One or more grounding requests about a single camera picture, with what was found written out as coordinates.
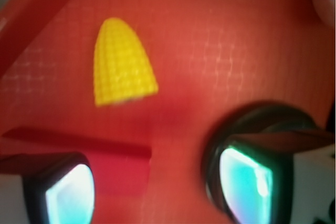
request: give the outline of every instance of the yellow corn piece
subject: yellow corn piece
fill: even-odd
[[[96,106],[156,94],[159,90],[147,54],[136,33],[124,21],[102,24],[94,53]]]

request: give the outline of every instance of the red grid pattern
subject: red grid pattern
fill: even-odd
[[[97,109],[93,48],[109,17],[136,30],[160,91]],[[334,40],[310,0],[71,0],[0,81],[0,131],[28,125],[151,146],[147,193],[98,195],[94,222],[223,223],[199,177],[207,132],[261,99],[324,125]]]

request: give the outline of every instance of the red plastic surface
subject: red plastic surface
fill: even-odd
[[[108,17],[137,31],[160,91],[97,109],[93,47]],[[265,99],[298,106],[323,126],[334,40],[311,0],[71,0],[3,76],[0,131],[29,125],[151,146],[146,194],[99,194],[95,223],[226,223],[200,178],[209,130]]]
[[[0,77],[69,0],[11,0],[0,9]]]

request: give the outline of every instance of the black circular rim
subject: black circular rim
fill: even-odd
[[[225,149],[226,139],[232,134],[272,133],[318,128],[314,120],[302,110],[278,102],[248,104],[222,120],[202,157],[202,177],[208,198],[232,219],[219,178],[219,157]]]

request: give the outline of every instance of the toy corn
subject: toy corn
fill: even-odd
[[[139,38],[121,19],[104,21],[94,56],[96,106],[121,103],[158,92],[151,64]]]

